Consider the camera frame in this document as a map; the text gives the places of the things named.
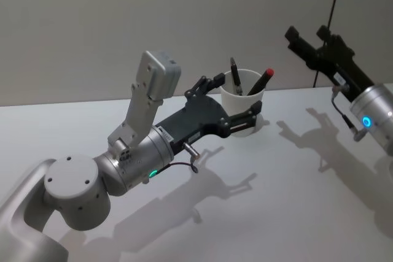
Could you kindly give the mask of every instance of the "black pen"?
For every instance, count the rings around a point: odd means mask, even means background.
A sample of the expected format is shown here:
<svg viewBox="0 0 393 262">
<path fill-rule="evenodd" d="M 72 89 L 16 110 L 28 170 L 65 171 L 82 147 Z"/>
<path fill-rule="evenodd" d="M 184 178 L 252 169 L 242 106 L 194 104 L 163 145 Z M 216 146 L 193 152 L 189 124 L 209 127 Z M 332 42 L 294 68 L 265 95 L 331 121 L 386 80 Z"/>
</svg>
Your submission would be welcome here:
<svg viewBox="0 0 393 262">
<path fill-rule="evenodd" d="M 261 78 L 258 79 L 257 83 L 254 84 L 254 86 L 251 88 L 250 92 L 248 92 L 247 95 L 253 95 L 257 94 L 258 92 L 261 92 L 262 90 L 265 89 L 267 83 L 269 80 L 272 78 L 274 75 L 274 70 L 273 69 L 267 69 Z"/>
<path fill-rule="evenodd" d="M 231 58 L 231 72 L 232 72 L 232 81 L 233 84 L 235 84 L 235 92 L 237 95 L 242 95 L 243 89 L 241 89 L 238 67 L 235 63 L 234 58 Z"/>
</svg>

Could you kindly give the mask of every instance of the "robotic arm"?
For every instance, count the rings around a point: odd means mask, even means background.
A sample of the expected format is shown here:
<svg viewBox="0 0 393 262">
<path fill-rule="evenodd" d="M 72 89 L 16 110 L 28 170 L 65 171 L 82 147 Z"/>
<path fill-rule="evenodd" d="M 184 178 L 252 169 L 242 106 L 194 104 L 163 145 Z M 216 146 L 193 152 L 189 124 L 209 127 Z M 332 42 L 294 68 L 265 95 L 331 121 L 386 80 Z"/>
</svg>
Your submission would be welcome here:
<svg viewBox="0 0 393 262">
<path fill-rule="evenodd" d="M 354 140 L 360 141 L 369 132 L 386 153 L 393 156 L 393 94 L 384 85 L 374 85 L 359 69 L 352 60 L 354 51 L 339 35 L 333 35 L 326 26 L 321 26 L 317 36 L 324 45 L 315 49 L 293 26 L 285 35 L 289 49 L 311 70 L 321 71 L 333 82 L 333 106 L 354 133 Z M 364 125 L 363 130 L 358 131 L 334 104 L 339 92 L 351 102 L 350 110 Z"/>
<path fill-rule="evenodd" d="M 219 74 L 202 77 L 185 92 L 185 106 L 153 126 L 163 99 L 172 97 L 180 67 L 163 52 L 144 52 L 132 84 L 126 119 L 108 137 L 108 151 L 96 158 L 68 155 L 46 160 L 29 171 L 0 206 L 0 261 L 66 262 L 68 252 L 42 234 L 54 210 L 67 225 L 89 230 L 110 211 L 109 196 L 121 196 L 171 166 L 174 156 L 190 153 L 190 166 L 199 153 L 191 146 L 208 134 L 222 138 L 255 126 L 262 103 L 229 117 L 206 94 L 225 83 Z"/>
</svg>

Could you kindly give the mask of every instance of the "paper cup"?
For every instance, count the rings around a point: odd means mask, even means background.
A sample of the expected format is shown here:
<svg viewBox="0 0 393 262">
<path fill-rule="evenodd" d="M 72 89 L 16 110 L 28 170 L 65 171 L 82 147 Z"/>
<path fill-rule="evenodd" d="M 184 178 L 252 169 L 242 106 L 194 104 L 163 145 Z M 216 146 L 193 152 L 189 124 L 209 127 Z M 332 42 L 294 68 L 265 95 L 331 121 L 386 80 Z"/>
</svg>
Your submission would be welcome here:
<svg viewBox="0 0 393 262">
<path fill-rule="evenodd" d="M 241 88 L 243 89 L 242 96 L 235 94 L 235 86 L 232 81 L 231 71 L 225 73 L 225 84 L 220 87 L 221 105 L 229 116 L 245 112 L 255 102 L 261 101 L 263 92 L 265 92 L 265 90 L 262 90 L 256 94 L 248 96 L 248 92 L 262 75 L 247 69 L 238 69 L 238 73 L 241 82 Z M 258 114 L 257 123 L 254 128 L 238 131 L 232 135 L 236 137 L 245 137 L 260 130 L 262 125 L 262 115 Z"/>
</svg>

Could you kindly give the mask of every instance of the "white tabletop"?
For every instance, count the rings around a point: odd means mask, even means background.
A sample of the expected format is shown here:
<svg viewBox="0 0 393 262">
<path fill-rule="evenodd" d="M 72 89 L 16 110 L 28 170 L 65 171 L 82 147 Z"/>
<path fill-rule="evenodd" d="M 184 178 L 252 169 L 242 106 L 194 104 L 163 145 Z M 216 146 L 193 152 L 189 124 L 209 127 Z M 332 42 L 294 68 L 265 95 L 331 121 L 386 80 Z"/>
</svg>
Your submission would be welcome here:
<svg viewBox="0 0 393 262">
<path fill-rule="evenodd" d="M 258 133 L 194 144 L 204 154 L 199 174 L 173 167 L 111 198 L 98 228 L 73 231 L 56 212 L 44 233 L 72 262 L 392 261 L 393 159 L 370 135 L 352 141 L 330 94 L 268 91 L 269 124 Z M 166 100 L 156 121 L 184 102 Z M 345 98 L 338 105 L 355 121 Z M 41 159 L 104 152 L 127 108 L 128 101 L 0 108 L 0 198 Z"/>
</svg>

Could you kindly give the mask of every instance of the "green led light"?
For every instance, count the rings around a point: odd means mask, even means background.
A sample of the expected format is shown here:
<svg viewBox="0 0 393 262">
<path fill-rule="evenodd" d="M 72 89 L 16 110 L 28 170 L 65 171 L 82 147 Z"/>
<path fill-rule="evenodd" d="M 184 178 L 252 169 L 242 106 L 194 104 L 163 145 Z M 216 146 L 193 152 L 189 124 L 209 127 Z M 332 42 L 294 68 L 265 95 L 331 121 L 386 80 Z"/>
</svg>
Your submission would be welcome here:
<svg viewBox="0 0 393 262">
<path fill-rule="evenodd" d="M 154 175 L 157 174 L 157 172 L 158 172 L 157 170 L 152 171 L 152 172 L 150 173 L 150 175 L 149 175 L 149 178 L 154 177 Z"/>
</svg>

